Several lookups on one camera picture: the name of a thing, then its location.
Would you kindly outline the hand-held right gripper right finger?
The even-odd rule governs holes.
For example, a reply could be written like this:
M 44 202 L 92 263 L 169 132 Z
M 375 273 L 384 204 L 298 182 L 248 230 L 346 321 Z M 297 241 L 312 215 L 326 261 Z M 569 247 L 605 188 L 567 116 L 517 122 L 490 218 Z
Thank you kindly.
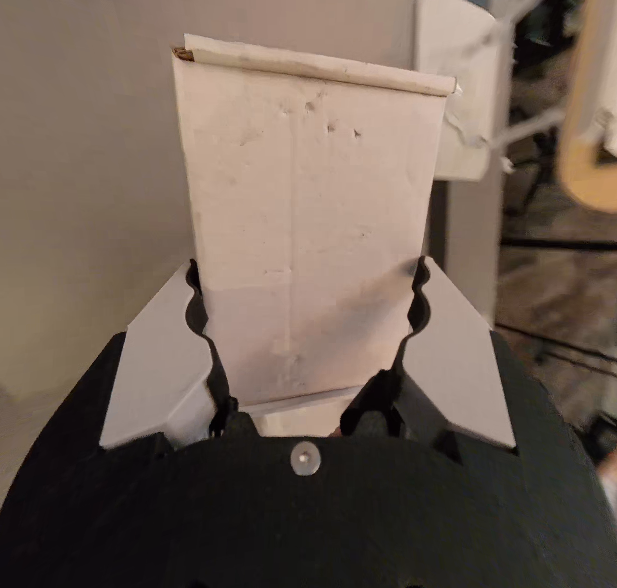
M 411 332 L 341 415 L 343 436 L 386 436 L 438 448 L 461 433 L 498 448 L 516 441 L 485 319 L 436 262 L 421 256 L 408 312 Z

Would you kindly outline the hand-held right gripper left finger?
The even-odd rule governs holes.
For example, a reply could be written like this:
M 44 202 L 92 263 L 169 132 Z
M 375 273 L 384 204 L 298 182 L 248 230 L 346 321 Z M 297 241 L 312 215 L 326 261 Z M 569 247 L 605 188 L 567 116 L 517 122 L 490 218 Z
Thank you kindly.
M 213 340 L 194 259 L 128 325 L 99 444 L 160 433 L 175 449 L 220 436 L 237 407 Z

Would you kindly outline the white cardboard box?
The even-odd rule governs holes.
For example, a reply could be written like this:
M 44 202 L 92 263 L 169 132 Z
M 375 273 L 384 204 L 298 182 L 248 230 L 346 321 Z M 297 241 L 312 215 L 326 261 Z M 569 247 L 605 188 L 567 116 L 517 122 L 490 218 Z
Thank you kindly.
M 266 436 L 390 368 L 452 76 L 184 35 L 176 106 L 212 338 Z

